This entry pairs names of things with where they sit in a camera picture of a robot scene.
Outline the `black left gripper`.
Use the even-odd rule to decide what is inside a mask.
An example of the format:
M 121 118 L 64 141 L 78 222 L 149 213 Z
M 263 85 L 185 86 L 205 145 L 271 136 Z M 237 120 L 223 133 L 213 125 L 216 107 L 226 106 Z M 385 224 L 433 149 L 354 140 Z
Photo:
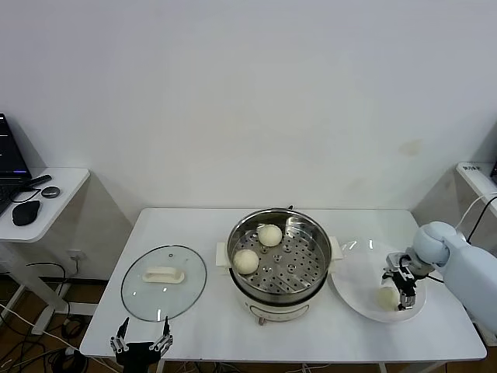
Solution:
M 125 318 L 116 335 L 110 337 L 110 346 L 116 354 L 116 362 L 121 366 L 148 366 L 160 360 L 160 352 L 166 352 L 173 343 L 169 318 L 165 317 L 162 335 L 155 342 L 125 342 L 130 318 Z

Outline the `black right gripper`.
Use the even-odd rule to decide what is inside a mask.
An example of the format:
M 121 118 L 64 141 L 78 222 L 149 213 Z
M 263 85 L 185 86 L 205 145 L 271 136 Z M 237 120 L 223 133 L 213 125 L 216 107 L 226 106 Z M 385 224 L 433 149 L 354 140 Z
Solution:
M 413 309 L 415 305 L 415 280 L 400 271 L 388 270 L 383 274 L 382 286 L 392 288 L 393 282 L 399 292 L 398 311 Z

